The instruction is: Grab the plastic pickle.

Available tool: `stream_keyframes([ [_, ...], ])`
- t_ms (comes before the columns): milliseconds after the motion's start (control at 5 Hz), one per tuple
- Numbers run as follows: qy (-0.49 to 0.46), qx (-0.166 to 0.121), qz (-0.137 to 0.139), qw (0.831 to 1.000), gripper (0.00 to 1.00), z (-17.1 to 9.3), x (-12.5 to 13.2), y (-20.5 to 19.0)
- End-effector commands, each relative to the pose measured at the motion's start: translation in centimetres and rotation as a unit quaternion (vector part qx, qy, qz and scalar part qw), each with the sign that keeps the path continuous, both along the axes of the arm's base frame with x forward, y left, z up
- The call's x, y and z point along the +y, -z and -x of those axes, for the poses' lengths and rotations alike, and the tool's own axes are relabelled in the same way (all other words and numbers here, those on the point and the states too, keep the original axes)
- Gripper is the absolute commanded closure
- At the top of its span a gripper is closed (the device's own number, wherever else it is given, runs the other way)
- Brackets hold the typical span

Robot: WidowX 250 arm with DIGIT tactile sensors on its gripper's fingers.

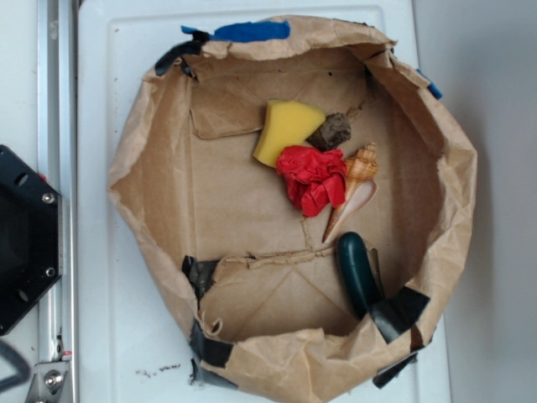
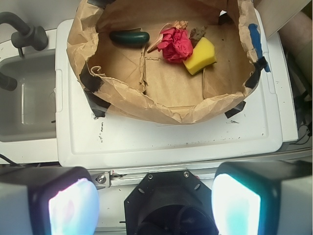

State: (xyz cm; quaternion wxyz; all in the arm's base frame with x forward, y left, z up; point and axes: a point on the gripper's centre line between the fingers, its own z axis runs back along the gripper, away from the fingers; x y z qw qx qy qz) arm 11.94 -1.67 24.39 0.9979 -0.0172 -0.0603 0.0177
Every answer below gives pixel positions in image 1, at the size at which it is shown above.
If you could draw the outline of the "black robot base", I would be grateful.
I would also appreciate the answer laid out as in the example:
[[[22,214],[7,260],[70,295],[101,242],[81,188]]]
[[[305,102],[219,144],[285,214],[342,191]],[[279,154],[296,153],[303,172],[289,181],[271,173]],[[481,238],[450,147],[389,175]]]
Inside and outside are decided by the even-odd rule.
[[[61,277],[60,195],[1,146],[1,334],[9,334]]]

